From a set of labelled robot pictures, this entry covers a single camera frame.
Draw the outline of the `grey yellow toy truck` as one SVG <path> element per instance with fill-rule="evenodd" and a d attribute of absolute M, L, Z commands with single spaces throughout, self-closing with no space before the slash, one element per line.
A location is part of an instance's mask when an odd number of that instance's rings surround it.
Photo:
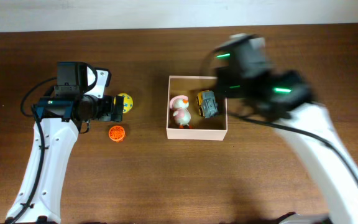
<path fill-rule="evenodd" d="M 199 92 L 197 94 L 197 104 L 199 106 L 199 114 L 204 118 L 210 118 L 219 113 L 214 92 L 211 90 Z"/>

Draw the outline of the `white duck toy pink hat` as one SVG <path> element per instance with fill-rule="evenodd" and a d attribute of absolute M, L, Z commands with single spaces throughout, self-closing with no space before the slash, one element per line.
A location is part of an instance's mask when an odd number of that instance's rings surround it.
<path fill-rule="evenodd" d="M 185 95 L 174 96 L 169 102 L 169 108 L 173 110 L 173 119 L 180 129 L 184 129 L 185 126 L 191 129 L 189 105 L 189 98 Z"/>

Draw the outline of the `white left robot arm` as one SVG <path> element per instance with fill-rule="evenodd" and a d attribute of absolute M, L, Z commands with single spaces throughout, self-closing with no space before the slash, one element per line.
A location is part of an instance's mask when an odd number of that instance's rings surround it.
<path fill-rule="evenodd" d="M 71 151 L 91 121 L 120 122 L 124 99 L 105 95 L 107 68 L 60 62 L 55 82 L 33 104 L 34 139 L 19 193 L 6 223 L 60 223 L 62 188 Z"/>

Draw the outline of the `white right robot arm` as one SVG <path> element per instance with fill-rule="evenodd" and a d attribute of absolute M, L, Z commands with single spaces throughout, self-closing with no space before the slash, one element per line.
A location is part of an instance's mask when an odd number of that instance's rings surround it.
<path fill-rule="evenodd" d="M 241 116 L 275 130 L 293 149 L 327 205 L 324 215 L 290 212 L 278 223 L 358 223 L 358 166 L 338 136 L 327 108 L 295 70 L 275 73 L 263 53 L 264 40 L 237 34 L 210 53 L 224 62 L 215 72 L 216 90 L 252 109 Z"/>

